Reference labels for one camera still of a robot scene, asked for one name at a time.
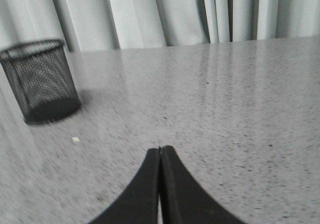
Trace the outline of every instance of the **curtain fold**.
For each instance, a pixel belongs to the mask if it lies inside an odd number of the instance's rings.
[[[64,39],[70,51],[320,34],[320,0],[0,0],[0,48]]]

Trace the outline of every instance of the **table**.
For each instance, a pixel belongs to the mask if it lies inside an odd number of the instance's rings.
[[[164,145],[243,221],[319,223],[319,36],[67,57],[82,108],[52,124],[0,71],[1,224],[85,224]]]

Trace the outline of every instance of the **black mesh pen holder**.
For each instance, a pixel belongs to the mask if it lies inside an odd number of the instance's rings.
[[[27,124],[54,122],[80,107],[62,40],[21,43],[0,62]]]

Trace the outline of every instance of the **wire mesh cup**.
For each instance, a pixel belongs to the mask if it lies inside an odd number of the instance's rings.
[[[0,62],[27,124],[60,120],[81,105],[62,40],[21,43],[0,52]]]

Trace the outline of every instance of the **small white speck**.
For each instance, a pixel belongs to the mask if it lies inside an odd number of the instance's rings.
[[[72,141],[74,141],[75,143],[78,143],[78,142],[80,142],[80,140],[79,140],[79,138],[78,137],[72,137],[71,138],[72,139]]]

